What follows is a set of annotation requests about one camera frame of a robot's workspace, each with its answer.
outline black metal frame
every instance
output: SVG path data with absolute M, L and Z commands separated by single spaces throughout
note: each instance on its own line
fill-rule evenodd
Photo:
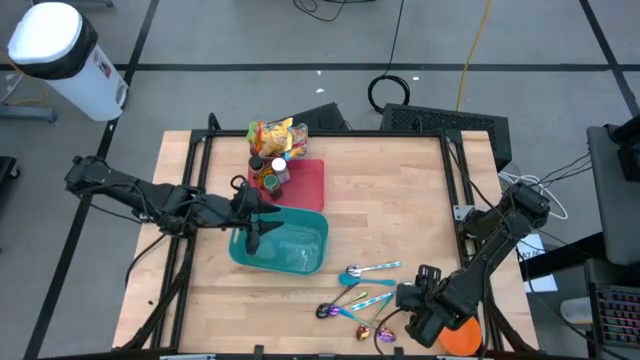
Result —
M 193 175 L 193 168 L 195 164 L 195 154 L 197 146 L 200 142 L 204 141 L 204 149 L 202 152 L 202 160 L 200 164 L 200 172 L 198 176 L 197 187 L 206 190 L 205 184 L 207 180 L 207 173 L 209 169 L 209 160 L 211 157 L 213 138 L 214 137 L 241 137 L 245 136 L 246 131 L 244 130 L 222 130 L 217 120 L 213 116 L 213 114 L 209 115 L 209 128 L 206 130 L 193 130 L 191 132 L 191 136 L 189 139 L 189 148 L 187 150 L 187 158 L 185 162 L 185 169 L 182 177 L 182 184 L 189 184 L 190 179 Z M 463 174 L 463 177 L 469 176 L 469 171 L 467 168 L 466 156 L 464 154 L 464 147 L 462 144 L 462 136 L 460 131 L 437 131 L 437 132 L 416 132 L 413 130 L 402 131 L 402 130 L 394 130 L 394 131 L 368 131 L 368 130 L 352 130 L 352 131 L 336 131 L 336 130 L 324 130 L 324 131 L 310 131 L 310 137 L 430 137 L 430 138 L 438 138 L 440 142 L 440 148 L 442 152 L 443 159 L 443 167 L 445 172 L 445 178 L 447 182 L 447 190 L 449 195 L 449 201 L 451 205 L 451 216 L 453 220 L 454 231 L 456 234 L 456 241 L 460 254 L 460 262 L 461 265 L 464 265 L 468 262 L 472 256 L 466 250 L 465 240 L 461 238 L 460 233 L 457 227 L 457 221 L 454 215 L 454 206 L 459 204 L 458 195 L 455 184 L 455 177 L 453 173 L 453 168 L 451 165 L 451 156 L 449 153 L 450 146 L 449 142 L 453 142 L 455 144 L 456 156 L 460 163 L 460 171 Z M 467 205 L 473 204 L 473 192 L 471 186 L 468 182 L 463 181 L 463 190 L 465 196 L 465 202 Z M 157 325 L 153 329 L 151 334 L 151 349 L 161 349 L 161 342 L 164 330 L 164 312 L 166 311 L 166 304 L 172 301 L 173 296 L 175 296 L 175 292 L 170 292 L 169 290 L 173 287 L 174 283 L 178 280 L 173 279 L 173 274 L 175 271 L 175 266 L 178 258 L 178 249 L 180 241 L 186 241 L 186 251 L 183 260 L 183 268 L 181 269 L 181 275 L 183 278 L 180 279 L 181 284 L 179 291 L 177 293 L 177 305 L 176 312 L 173 321 L 172 331 L 171 331 L 171 340 L 169 342 L 170 349 L 179 349 L 180 346 L 180 335 L 182 330 L 182 323 L 184 321 L 184 312 L 186 308 L 186 297 L 187 291 L 189 288 L 189 278 L 191 274 L 191 265 L 194 256 L 195 250 L 195 242 L 196 242 L 197 234 L 190 236 L 186 239 L 171 239 L 171 244 L 169 245 L 169 253 L 167 256 L 167 263 L 165 265 L 165 272 L 162 280 L 162 288 L 160 291 L 160 301 L 156 305 L 156 309 L 150 316 L 153 317 L 153 322 L 157 321 Z M 476 246 L 476 250 L 479 248 L 479 243 L 474 243 Z M 164 306 L 164 310 L 162 313 L 158 315 L 158 310 L 161 306 Z M 498 328 L 495 326 L 493 321 L 491 321 L 491 317 L 488 313 L 485 312 L 485 323 L 487 328 L 490 330 L 491 339 L 493 342 L 493 348 L 499 351 L 504 350 L 502 344 L 502 337 L 500 336 L 500 332 Z M 144 343 L 146 342 L 146 337 L 141 337 L 135 339 L 135 342 L 128 343 L 126 346 L 127 349 L 140 349 Z
M 211 158 L 211 151 L 213 146 L 214 137 L 242 137 L 246 135 L 245 130 L 222 130 L 218 121 L 213 114 L 209 115 L 209 127 L 205 130 L 193 130 L 189 139 L 189 148 L 187 150 L 187 158 L 185 162 L 185 169 L 183 172 L 182 183 L 189 184 L 193 175 L 193 168 L 195 164 L 196 149 L 200 142 L 204 142 L 204 149 L 202 152 L 200 172 L 198 175 L 197 187 L 206 190 L 205 184 L 207 180 L 207 174 L 209 170 L 209 162 Z M 460 164 L 460 173 L 462 175 L 463 192 L 465 202 L 467 205 L 473 205 L 473 191 L 469 182 L 464 178 L 469 178 L 469 171 L 467 168 L 466 156 L 464 153 L 464 146 L 462 143 L 462 135 L 459 130 L 446 130 L 446 131 L 429 131 L 420 132 L 413 130 L 321 130 L 309 132 L 310 137 L 428 137 L 438 138 L 440 142 L 440 149 L 442 152 L 442 161 L 445 173 L 445 179 L 447 182 L 447 191 L 450 201 L 451 218 L 453 221 L 454 232 L 456 235 L 456 244 L 458 246 L 458 252 L 460 256 L 461 266 L 464 265 L 473 254 L 469 254 L 466 247 L 466 240 L 461 237 L 458 223 L 456 219 L 454 207 L 459 204 L 458 195 L 455 184 L 455 176 L 451 165 L 451 155 L 449 146 L 451 142 L 455 146 L 456 158 Z M 143 331 L 136 334 L 136 336 L 125 344 L 120 349 L 115 349 L 109 353 L 95 353 L 84 355 L 72 355 L 63 356 L 49 359 L 57 360 L 101 360 L 101 359 L 158 359 L 160 356 L 168 355 L 180 355 L 178 349 L 180 346 L 180 336 L 182 331 L 182 324 L 184 321 L 184 312 L 186 309 L 186 298 L 189 289 L 189 279 L 191 276 L 191 267 L 193 264 L 193 258 L 195 253 L 197 234 L 184 239 L 172 238 L 169 246 L 169 252 L 167 256 L 167 262 L 165 265 L 165 273 L 162 279 L 162 289 L 160 293 L 160 300 L 156 304 L 156 307 L 152 311 L 149 318 L 145 321 L 143 329 L 149 329 L 149 331 Z M 183 262 L 180 271 L 174 277 L 174 271 L 176 261 L 178 258 L 178 249 L 180 241 L 186 241 L 186 250 L 183 258 Z M 481 244 L 474 242 L 475 250 L 477 251 Z M 168 347 L 161 347 L 162 336 L 164 330 L 164 317 L 166 309 L 173 301 L 175 296 L 178 296 L 176 303 L 176 312 L 172 325 L 171 338 Z M 576 358 L 562 357 L 562 356 L 550 356 L 541 355 L 538 353 L 522 353 L 522 352 L 505 352 L 502 344 L 502 337 L 498 326 L 494 324 L 491 316 L 485 312 L 485 325 L 489 329 L 489 334 L 493 342 L 494 350 L 488 350 L 487 356 L 494 359 L 548 359 L 548 360 L 571 360 Z M 142 349 L 147 340 L 151 337 L 149 342 L 150 347 L 148 349 Z M 203 354 L 202 359 L 216 359 L 216 360 L 237 360 L 237 359 L 252 359 L 263 360 L 264 358 L 273 360 L 302 360 L 302 359 L 320 359 L 330 358 L 344 359 L 344 360 L 368 360 L 377 359 L 377 355 L 337 355 L 337 354 L 264 354 L 264 346 L 257 344 L 253 354 Z M 403 358 L 410 359 L 436 359 L 436 356 L 431 355 L 404 355 L 401 347 L 394 348 L 394 360 L 401 360 Z

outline yellow cable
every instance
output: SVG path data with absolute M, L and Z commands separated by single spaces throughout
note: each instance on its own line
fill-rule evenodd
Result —
M 471 62 L 473 51 L 476 49 L 476 45 L 478 45 L 478 39 L 480 39 L 480 35 L 484 31 L 484 23 L 487 22 L 487 17 L 489 16 L 489 8 L 491 8 L 491 0 L 487 0 L 487 5 L 484 8 L 484 15 L 482 15 L 482 21 L 480 22 L 480 29 L 476 34 L 475 40 L 473 40 L 473 45 L 471 46 L 471 51 L 469 51 L 467 62 L 464 63 L 464 69 L 462 70 L 462 76 L 460 77 L 460 86 L 458 87 L 458 100 L 456 100 L 456 111 L 460 111 L 460 99 L 462 98 L 462 90 L 464 90 L 464 80 L 467 76 L 467 68 L 469 68 L 469 63 Z
M 18 74 L 20 74 L 22 76 L 29 77 L 22 70 L 18 69 L 16 64 L 14 64 L 13 61 L 11 61 L 11 59 L 9 58 L 9 56 L 7 56 L 4 52 L 0 51 L 0 56 L 2 56 L 7 61 L 7 63 L 9 65 L 11 65 L 13 70 L 15 70 Z M 16 100 L 16 101 L 11 101 L 11 102 L 5 102 L 5 104 L 6 105 L 10 105 L 10 106 L 11 105 L 30 104 L 30 103 L 33 103 L 33 105 L 46 105 L 46 104 L 48 104 L 49 103 L 49 97 L 47 96 L 47 91 L 42 87 L 42 85 L 40 83 L 35 82 L 35 84 L 38 86 L 38 89 L 42 93 L 42 98 L 41 99 L 37 99 L 37 98 L 22 99 L 22 100 Z

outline red tray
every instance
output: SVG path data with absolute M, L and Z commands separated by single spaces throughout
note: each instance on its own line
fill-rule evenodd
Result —
M 322 212 L 324 210 L 324 161 L 319 159 L 291 160 L 287 162 L 291 180 L 282 184 L 282 196 L 271 199 L 269 192 L 260 189 L 262 199 L 274 205 L 289 206 Z M 249 172 L 249 184 L 258 187 Z

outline teal plastic bin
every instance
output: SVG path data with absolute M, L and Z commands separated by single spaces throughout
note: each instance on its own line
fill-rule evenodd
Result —
M 277 213 L 262 214 L 264 221 L 284 221 L 281 227 L 260 237 L 255 255 L 246 252 L 247 232 L 234 229 L 229 241 L 229 254 L 241 265 L 280 271 L 295 275 L 311 275 L 320 270 L 327 253 L 329 222 L 321 213 L 281 207 Z

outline snack bag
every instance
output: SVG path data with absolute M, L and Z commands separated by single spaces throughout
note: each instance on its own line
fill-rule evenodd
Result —
M 307 153 L 308 128 L 304 124 L 292 127 L 293 118 L 265 123 L 253 121 L 249 124 L 247 139 L 252 154 L 262 158 L 304 156 Z

